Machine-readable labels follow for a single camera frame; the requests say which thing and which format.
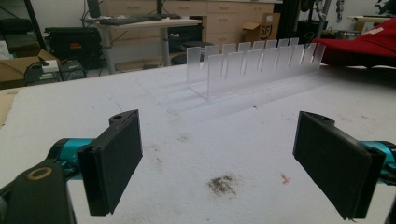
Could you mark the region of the red cap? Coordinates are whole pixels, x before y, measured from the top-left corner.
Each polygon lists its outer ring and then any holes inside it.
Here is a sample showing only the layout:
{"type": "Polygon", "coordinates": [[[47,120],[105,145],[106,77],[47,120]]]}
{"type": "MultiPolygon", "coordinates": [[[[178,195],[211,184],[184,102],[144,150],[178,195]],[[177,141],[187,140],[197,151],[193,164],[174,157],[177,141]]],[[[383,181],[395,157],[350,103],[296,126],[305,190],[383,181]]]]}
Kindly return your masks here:
{"type": "Polygon", "coordinates": [[[322,62],[327,65],[396,68],[396,18],[352,40],[315,38],[313,43],[325,46],[322,62]]]}

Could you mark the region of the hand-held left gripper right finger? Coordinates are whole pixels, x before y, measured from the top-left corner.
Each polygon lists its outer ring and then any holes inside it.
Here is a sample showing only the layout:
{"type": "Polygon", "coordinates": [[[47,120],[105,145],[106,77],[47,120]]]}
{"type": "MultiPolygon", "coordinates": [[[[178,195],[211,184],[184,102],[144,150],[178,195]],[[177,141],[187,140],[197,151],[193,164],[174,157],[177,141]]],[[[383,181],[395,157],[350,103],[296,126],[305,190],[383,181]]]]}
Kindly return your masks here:
{"type": "Polygon", "coordinates": [[[377,183],[396,187],[396,144],[359,141],[319,114],[299,113],[292,154],[343,219],[367,216],[377,183]]]}

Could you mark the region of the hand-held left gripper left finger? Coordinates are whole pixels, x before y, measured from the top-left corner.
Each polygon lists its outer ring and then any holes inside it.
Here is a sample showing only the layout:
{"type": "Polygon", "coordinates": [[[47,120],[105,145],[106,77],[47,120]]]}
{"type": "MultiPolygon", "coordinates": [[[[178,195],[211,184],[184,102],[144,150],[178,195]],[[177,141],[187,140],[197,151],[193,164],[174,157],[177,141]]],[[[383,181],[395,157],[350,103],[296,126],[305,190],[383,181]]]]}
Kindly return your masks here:
{"type": "Polygon", "coordinates": [[[96,138],[64,138],[49,150],[68,179],[84,184],[90,214],[112,214],[143,157],[139,111],[109,118],[96,138]]]}

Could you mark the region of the black equipment case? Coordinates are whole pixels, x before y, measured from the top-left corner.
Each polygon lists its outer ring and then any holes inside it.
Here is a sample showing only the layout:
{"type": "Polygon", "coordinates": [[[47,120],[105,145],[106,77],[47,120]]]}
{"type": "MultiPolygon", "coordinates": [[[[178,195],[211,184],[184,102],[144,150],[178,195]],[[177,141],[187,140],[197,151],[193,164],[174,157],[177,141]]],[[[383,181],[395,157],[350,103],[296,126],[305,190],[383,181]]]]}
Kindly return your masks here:
{"type": "Polygon", "coordinates": [[[76,60],[88,70],[102,66],[102,39],[96,28],[50,27],[45,33],[50,53],[59,60],[76,60]]]}

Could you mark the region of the clear acrylic slotted rack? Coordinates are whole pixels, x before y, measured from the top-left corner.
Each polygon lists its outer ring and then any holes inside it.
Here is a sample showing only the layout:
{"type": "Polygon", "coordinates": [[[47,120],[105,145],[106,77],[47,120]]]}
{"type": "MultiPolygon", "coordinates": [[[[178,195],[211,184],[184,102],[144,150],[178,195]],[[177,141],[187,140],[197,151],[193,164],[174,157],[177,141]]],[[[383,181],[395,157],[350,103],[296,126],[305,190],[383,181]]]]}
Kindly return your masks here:
{"type": "Polygon", "coordinates": [[[315,74],[325,46],[297,37],[187,49],[189,88],[206,99],[315,74]]]}

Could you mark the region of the printed cardboard box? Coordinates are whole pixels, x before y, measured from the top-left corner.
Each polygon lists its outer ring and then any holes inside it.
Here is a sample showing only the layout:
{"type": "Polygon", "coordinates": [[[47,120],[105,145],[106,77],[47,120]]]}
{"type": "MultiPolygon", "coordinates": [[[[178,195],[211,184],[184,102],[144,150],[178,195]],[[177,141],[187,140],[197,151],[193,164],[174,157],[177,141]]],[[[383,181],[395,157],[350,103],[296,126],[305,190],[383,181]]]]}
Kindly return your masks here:
{"type": "Polygon", "coordinates": [[[245,40],[253,42],[276,39],[279,20],[279,13],[263,13],[261,22],[247,21],[243,25],[245,40]]]}

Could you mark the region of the open cardboard box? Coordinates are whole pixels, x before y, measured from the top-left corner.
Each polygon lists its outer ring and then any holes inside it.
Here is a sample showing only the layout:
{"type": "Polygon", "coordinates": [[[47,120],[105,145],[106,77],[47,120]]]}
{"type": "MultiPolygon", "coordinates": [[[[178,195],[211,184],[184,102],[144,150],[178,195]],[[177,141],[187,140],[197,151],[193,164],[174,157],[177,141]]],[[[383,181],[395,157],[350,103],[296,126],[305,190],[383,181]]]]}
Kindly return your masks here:
{"type": "Polygon", "coordinates": [[[0,60],[0,90],[23,87],[26,69],[41,60],[56,60],[56,57],[41,49],[34,56],[0,60]]]}

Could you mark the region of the black metal stand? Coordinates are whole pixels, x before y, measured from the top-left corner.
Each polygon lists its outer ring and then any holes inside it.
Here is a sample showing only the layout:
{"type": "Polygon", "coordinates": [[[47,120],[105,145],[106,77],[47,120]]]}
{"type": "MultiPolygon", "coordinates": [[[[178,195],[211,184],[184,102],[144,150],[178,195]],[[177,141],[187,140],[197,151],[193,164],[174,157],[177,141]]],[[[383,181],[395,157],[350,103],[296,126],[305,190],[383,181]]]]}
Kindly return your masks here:
{"type": "Polygon", "coordinates": [[[28,12],[29,18],[31,20],[31,23],[33,25],[34,33],[35,33],[35,36],[36,36],[37,41],[39,43],[39,46],[40,46],[40,48],[42,48],[44,50],[47,50],[46,43],[45,43],[44,38],[43,38],[43,36],[41,34],[41,30],[40,30],[38,21],[36,19],[35,11],[34,11],[32,3],[31,3],[31,0],[23,0],[23,2],[24,2],[25,7],[27,9],[27,12],[28,12]]]}

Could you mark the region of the wooden drawer cabinet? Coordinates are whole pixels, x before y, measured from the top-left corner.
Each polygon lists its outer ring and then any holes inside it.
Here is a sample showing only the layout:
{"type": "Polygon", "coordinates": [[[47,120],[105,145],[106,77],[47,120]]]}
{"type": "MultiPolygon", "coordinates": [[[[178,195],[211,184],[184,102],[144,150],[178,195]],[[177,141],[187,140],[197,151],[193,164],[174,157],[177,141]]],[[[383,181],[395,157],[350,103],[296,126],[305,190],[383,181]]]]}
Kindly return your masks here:
{"type": "MultiPolygon", "coordinates": [[[[273,0],[160,0],[162,13],[201,17],[202,39],[222,45],[243,40],[246,22],[261,22],[264,13],[273,13],[273,0]]],[[[155,13],[157,0],[103,0],[102,14],[130,16],[155,13]]]]}

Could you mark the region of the light wooden desk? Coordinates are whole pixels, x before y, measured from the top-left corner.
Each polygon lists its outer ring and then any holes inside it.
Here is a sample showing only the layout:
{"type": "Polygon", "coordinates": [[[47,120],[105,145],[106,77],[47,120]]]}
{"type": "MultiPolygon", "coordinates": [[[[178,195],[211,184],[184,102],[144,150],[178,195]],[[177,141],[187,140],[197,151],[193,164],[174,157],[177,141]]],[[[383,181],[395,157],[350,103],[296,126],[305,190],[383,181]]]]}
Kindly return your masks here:
{"type": "Polygon", "coordinates": [[[115,74],[116,65],[118,63],[146,60],[157,56],[162,56],[163,66],[170,66],[171,61],[167,29],[170,27],[193,26],[200,23],[201,21],[199,20],[191,19],[162,19],[160,21],[143,21],[119,26],[100,24],[99,22],[96,22],[95,25],[102,38],[107,71],[109,74],[115,74]],[[160,39],[158,41],[114,46],[110,40],[110,33],[112,30],[131,32],[150,29],[158,29],[160,31],[160,39]]]}

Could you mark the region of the black keyboard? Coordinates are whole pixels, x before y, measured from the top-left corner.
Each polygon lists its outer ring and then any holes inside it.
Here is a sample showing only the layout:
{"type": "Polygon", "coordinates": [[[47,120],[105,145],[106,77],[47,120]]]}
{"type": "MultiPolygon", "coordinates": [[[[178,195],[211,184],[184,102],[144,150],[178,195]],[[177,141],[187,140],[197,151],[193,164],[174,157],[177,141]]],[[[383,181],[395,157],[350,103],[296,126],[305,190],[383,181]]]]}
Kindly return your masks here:
{"type": "Polygon", "coordinates": [[[100,24],[103,25],[124,25],[124,24],[132,24],[139,23],[144,21],[160,21],[162,19],[180,19],[181,16],[178,14],[142,14],[142,15],[133,15],[125,18],[115,18],[115,19],[107,19],[100,21],[100,24]]]}

